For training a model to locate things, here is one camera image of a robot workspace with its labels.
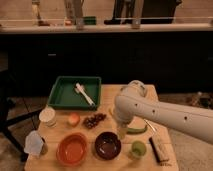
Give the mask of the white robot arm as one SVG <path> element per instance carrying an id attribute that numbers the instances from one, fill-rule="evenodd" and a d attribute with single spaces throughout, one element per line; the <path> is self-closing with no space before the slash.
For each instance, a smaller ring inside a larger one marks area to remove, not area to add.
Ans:
<path id="1" fill-rule="evenodd" d="M 116 122 L 128 125 L 135 116 L 213 144 L 213 110 L 150 100 L 139 80 L 124 85 L 115 96 Z"/>

